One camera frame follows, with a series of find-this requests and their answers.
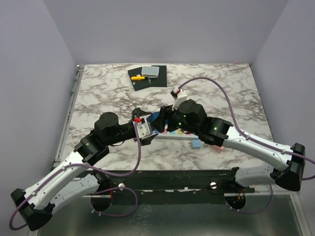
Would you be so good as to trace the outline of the dark blue cube socket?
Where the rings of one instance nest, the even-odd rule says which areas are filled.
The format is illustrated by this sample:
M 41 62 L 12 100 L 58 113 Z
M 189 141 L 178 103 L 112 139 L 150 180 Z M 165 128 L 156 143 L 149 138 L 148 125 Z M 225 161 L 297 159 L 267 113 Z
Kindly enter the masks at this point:
M 168 124 L 168 120 L 165 119 L 164 121 L 161 121 L 161 119 L 159 118 L 159 114 L 160 112 L 153 112 L 146 118 L 146 120 L 151 124 L 153 130 L 161 133 L 164 131 L 165 126 Z

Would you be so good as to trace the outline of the white multicolour power strip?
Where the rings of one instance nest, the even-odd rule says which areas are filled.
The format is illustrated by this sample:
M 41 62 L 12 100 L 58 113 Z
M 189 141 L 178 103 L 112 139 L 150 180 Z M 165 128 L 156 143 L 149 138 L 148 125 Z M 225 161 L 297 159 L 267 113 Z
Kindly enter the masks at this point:
M 157 139 L 170 139 L 170 140 L 198 140 L 199 138 L 193 134 L 183 133 L 181 130 L 175 130 L 172 132 L 164 131 L 163 133 L 159 133 L 154 130 L 153 134 L 157 134 Z

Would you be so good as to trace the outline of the pink cube socket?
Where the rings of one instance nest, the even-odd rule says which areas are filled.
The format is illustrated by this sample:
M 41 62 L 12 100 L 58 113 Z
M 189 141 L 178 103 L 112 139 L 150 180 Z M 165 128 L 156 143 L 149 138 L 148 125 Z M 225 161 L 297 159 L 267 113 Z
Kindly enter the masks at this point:
M 217 153 L 221 153 L 224 150 L 224 147 L 219 147 L 219 146 L 211 146 L 211 148 L 216 151 Z

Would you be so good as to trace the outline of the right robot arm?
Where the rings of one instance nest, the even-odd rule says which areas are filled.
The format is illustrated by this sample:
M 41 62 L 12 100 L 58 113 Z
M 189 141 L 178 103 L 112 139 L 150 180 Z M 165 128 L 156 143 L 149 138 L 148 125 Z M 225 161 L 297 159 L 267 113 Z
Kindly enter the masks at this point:
M 189 99 L 177 109 L 163 106 L 153 121 L 155 130 L 162 133 L 182 129 L 196 135 L 201 141 L 213 146 L 231 148 L 265 162 L 262 168 L 239 169 L 235 176 L 226 180 L 231 192 L 252 184 L 275 183 L 289 191 L 300 191 L 305 167 L 305 147 L 274 143 L 245 131 L 221 118 L 207 116 L 202 105 Z

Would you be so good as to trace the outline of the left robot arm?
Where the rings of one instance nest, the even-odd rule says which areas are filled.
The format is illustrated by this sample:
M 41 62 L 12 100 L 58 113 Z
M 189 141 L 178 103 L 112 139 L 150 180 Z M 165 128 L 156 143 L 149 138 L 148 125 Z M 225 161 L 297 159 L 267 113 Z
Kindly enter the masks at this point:
M 19 213 L 25 225 L 35 231 L 44 226 L 53 216 L 55 204 L 51 200 L 75 177 L 91 168 L 96 172 L 113 176 L 127 177 L 136 171 L 133 168 L 125 174 L 117 174 L 94 167 L 94 165 L 109 153 L 109 147 L 129 139 L 136 139 L 140 146 L 142 138 L 152 135 L 151 125 L 144 117 L 149 113 L 136 108 L 131 113 L 131 120 L 119 124 L 119 118 L 114 112 L 103 113 L 95 122 L 93 130 L 75 146 L 70 155 L 52 170 L 42 180 L 27 188 L 17 188 L 11 193 L 16 205 L 9 220 L 11 230 L 19 230 L 13 226 L 13 219 Z

